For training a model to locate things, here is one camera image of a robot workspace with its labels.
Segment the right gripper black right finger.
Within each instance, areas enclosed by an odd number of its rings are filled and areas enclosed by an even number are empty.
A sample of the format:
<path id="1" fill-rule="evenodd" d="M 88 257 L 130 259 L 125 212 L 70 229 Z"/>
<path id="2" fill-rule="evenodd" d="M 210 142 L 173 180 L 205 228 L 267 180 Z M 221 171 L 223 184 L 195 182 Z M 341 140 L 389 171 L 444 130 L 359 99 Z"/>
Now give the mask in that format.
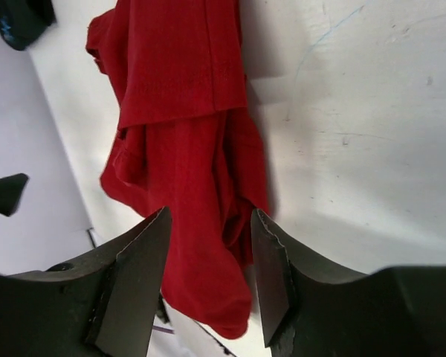
<path id="1" fill-rule="evenodd" d="M 263 340 L 270 347 L 295 302 L 287 251 L 260 209 L 251 216 L 251 239 Z"/>

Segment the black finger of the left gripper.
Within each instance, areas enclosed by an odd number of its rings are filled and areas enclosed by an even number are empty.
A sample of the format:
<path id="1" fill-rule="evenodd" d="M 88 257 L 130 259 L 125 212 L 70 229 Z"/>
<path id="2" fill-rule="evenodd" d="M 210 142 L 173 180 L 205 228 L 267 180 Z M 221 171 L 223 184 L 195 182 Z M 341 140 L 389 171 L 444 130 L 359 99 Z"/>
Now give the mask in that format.
<path id="1" fill-rule="evenodd" d="M 19 207 L 29 177 L 24 173 L 0 178 L 0 214 L 12 216 Z"/>

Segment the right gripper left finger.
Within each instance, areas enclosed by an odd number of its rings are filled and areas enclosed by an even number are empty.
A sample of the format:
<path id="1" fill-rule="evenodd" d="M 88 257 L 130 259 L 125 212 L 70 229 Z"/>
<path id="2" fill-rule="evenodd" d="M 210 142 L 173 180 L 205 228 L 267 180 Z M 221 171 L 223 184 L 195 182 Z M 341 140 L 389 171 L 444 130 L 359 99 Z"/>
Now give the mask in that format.
<path id="1" fill-rule="evenodd" d="M 110 253 L 85 342 L 105 356 L 145 356 L 169 251 L 172 218 L 161 208 L 100 246 Z"/>

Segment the red t shirt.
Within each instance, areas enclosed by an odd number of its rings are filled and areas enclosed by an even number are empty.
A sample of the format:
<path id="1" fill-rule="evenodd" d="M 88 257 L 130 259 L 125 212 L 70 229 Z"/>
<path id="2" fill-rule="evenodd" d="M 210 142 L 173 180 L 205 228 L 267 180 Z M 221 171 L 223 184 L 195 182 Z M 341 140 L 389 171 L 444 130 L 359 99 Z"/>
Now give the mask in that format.
<path id="1" fill-rule="evenodd" d="M 171 210 L 164 299 L 240 338 L 252 307 L 251 214 L 268 192 L 239 3 L 118 1 L 91 21 L 85 48 L 120 107 L 103 190 L 141 216 Z"/>

